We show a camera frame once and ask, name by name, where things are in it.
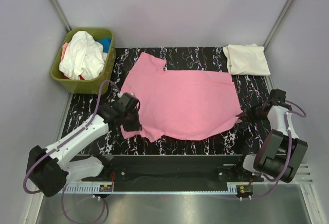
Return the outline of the pink t-shirt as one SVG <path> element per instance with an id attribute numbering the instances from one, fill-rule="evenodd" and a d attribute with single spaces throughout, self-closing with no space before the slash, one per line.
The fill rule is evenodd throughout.
<path id="1" fill-rule="evenodd" d="M 165 70 L 165 65 L 165 60 L 143 52 L 129 71 L 121 90 L 139 99 L 142 129 L 123 130 L 124 138 L 199 141 L 233 128 L 242 111 L 230 74 Z"/>

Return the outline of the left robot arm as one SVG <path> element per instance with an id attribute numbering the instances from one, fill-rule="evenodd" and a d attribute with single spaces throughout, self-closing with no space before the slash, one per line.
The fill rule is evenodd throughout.
<path id="1" fill-rule="evenodd" d="M 137 99 L 114 104 L 97 105 L 95 112 L 77 129 L 59 141 L 29 152 L 23 189 L 28 194 L 43 193 L 51 197 L 71 182 L 79 180 L 105 181 L 113 176 L 108 156 L 94 154 L 86 159 L 73 158 L 91 142 L 105 135 L 113 127 L 128 132 L 141 129 Z"/>

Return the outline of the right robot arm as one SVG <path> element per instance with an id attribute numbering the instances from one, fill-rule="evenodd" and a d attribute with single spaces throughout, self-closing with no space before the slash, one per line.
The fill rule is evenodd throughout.
<path id="1" fill-rule="evenodd" d="M 267 101 L 245 109 L 237 115 L 246 122 L 268 120 L 271 131 L 255 155 L 247 155 L 243 163 L 233 168 L 234 177 L 245 181 L 252 173 L 263 175 L 268 181 L 290 183 L 306 154 L 308 144 L 295 132 L 292 114 L 301 118 L 306 112 L 291 101 Z"/>

